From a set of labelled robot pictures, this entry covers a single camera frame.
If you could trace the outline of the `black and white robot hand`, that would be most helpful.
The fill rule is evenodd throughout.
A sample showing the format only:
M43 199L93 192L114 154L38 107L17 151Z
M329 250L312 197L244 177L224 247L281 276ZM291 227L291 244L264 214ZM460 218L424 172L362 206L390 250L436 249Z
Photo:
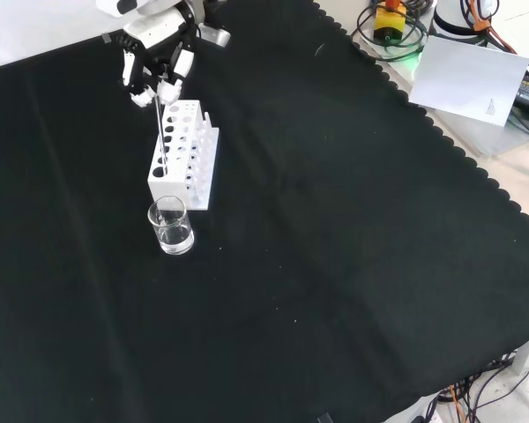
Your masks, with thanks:
M123 48L121 84L141 108L159 98L175 103L193 61L195 13L185 1L129 23L118 40Z

